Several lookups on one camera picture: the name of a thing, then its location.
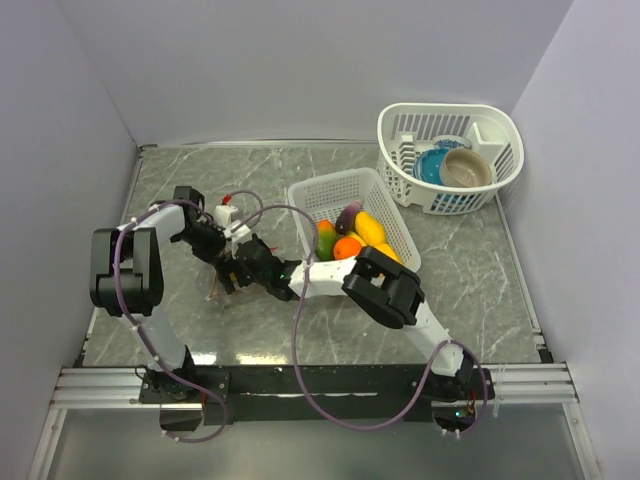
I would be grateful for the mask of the clear zip top bag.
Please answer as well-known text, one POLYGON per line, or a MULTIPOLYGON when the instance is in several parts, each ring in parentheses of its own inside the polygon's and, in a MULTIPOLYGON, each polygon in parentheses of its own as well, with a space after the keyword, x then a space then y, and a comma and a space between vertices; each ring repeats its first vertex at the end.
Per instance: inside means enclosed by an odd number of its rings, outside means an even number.
POLYGON ((268 246, 260 242, 245 242, 231 253, 220 253, 213 258, 212 265, 217 279, 226 294, 251 284, 262 286, 270 295, 278 297, 282 263, 268 246))

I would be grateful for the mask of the fake green orange mango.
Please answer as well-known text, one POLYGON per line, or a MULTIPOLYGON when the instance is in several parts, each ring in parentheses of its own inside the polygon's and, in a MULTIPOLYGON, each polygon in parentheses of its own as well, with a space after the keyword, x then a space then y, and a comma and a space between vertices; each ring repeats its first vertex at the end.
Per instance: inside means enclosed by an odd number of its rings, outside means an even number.
POLYGON ((329 220, 321 220, 317 223, 317 229, 316 257, 320 261, 332 261, 334 259, 333 248, 338 239, 335 227, 329 220))

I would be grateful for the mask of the fake yellow bell pepper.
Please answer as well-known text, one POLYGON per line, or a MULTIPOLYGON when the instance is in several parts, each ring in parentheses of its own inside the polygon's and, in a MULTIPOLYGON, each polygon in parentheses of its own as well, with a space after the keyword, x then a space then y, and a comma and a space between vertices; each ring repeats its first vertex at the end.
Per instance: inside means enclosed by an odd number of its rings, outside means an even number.
POLYGON ((383 253, 384 255, 386 255, 387 257, 391 258, 395 262, 399 264, 403 264, 403 261, 400 258, 400 256, 395 252, 395 250, 389 244, 380 243, 378 245, 375 245, 374 248, 379 252, 383 253))

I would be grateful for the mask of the fake yellow banana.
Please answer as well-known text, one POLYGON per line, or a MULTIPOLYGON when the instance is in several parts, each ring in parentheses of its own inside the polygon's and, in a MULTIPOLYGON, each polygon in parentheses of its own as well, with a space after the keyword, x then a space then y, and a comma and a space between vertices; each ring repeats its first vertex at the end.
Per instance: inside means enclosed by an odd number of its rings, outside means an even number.
POLYGON ((349 232, 346 237, 356 240, 362 247, 368 246, 368 244, 355 232, 349 232))

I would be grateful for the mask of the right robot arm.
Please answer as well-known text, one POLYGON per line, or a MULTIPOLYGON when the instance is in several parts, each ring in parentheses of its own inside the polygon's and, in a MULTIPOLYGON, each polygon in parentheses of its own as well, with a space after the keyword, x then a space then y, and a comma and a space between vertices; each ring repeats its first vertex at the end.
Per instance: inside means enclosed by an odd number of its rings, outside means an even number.
POLYGON ((473 363, 432 312, 412 270, 373 247, 343 260, 282 260, 253 235, 214 268, 226 293, 251 284, 284 302, 346 296, 379 325, 402 330, 433 360, 427 391, 439 400, 460 400, 472 390, 473 363))

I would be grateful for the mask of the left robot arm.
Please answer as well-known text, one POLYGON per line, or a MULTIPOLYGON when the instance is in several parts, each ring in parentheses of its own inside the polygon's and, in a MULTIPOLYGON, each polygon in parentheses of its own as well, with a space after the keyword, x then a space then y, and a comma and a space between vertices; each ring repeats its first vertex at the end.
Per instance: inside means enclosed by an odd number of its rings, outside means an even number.
POLYGON ((98 229, 91 239, 92 303, 132 330, 146 355, 146 382, 152 391, 178 402, 198 394, 199 378, 188 347, 160 308, 161 246, 183 242, 196 258, 214 266, 226 239, 204 207, 202 193, 179 186, 172 200, 152 205, 141 219, 98 229))

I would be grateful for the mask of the fake purple eggplant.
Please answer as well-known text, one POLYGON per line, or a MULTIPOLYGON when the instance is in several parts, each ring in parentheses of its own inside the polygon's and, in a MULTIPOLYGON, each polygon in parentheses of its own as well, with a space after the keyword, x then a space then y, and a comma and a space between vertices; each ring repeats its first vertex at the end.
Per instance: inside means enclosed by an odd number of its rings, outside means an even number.
POLYGON ((354 201, 339 214, 334 223, 335 230, 339 235, 346 235, 354 229, 356 216, 360 213, 361 206, 362 203, 360 201, 354 201))

